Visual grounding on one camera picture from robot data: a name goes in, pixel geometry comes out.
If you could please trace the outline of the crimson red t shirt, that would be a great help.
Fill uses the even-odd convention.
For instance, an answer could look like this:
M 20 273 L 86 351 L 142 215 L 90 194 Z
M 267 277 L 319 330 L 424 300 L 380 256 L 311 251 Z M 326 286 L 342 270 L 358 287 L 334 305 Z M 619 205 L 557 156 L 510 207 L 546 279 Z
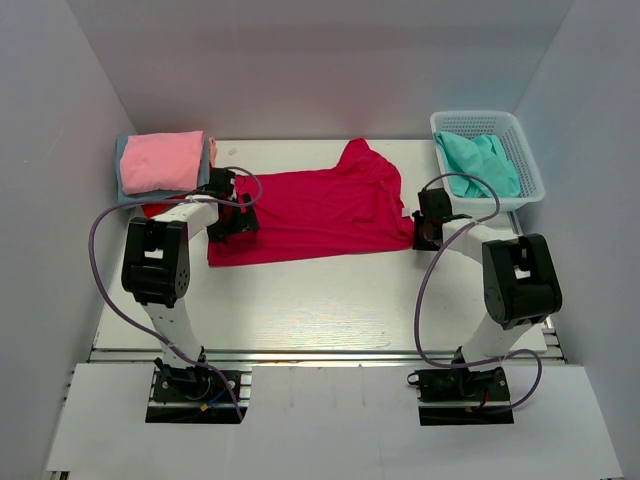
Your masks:
M 404 211 L 398 169 L 362 138 L 328 169 L 240 176 L 255 199 L 256 232 L 210 242 L 211 267 L 405 250 L 414 222 Z

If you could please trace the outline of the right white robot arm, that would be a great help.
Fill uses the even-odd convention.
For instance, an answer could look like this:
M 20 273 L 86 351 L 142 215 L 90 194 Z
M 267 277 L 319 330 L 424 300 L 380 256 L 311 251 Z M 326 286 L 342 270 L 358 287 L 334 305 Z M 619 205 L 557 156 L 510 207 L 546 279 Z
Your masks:
M 421 350 L 421 305 L 435 264 L 448 248 L 482 267 L 485 314 L 471 338 L 456 351 L 448 366 L 453 390 L 472 399 L 484 391 L 484 370 L 509 356 L 512 347 L 534 325 L 559 311 L 562 292 L 551 252 L 540 234 L 516 235 L 455 215 L 443 188 L 423 188 L 414 213 L 414 246 L 434 251 L 419 287 L 414 313 L 414 341 Z

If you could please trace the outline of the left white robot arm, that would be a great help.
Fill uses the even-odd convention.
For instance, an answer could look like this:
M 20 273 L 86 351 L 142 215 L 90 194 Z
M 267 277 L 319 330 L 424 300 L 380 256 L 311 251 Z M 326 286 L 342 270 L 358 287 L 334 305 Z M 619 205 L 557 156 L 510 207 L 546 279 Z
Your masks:
M 214 243 L 259 230 L 254 195 L 238 191 L 240 167 L 212 168 L 209 182 L 149 218 L 136 217 L 127 230 L 121 281 L 151 320 L 162 345 L 162 363 L 181 369 L 177 387 L 199 399 L 211 387 L 204 347 L 196 340 L 185 296 L 191 281 L 190 241 L 200 233 Z

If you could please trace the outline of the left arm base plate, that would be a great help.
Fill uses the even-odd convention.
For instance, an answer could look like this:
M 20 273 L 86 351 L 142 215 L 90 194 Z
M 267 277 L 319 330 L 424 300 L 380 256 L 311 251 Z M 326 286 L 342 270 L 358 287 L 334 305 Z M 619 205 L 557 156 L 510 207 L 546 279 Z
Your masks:
M 174 368 L 154 360 L 147 424 L 239 425 L 248 410 L 247 372 Z

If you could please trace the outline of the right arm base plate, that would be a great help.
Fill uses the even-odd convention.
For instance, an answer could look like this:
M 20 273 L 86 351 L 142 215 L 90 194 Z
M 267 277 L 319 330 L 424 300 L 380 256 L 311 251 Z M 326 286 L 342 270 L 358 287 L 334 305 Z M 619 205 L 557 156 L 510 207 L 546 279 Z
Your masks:
M 407 376 L 417 391 L 421 426 L 511 425 L 511 395 L 502 367 L 485 371 L 423 369 Z

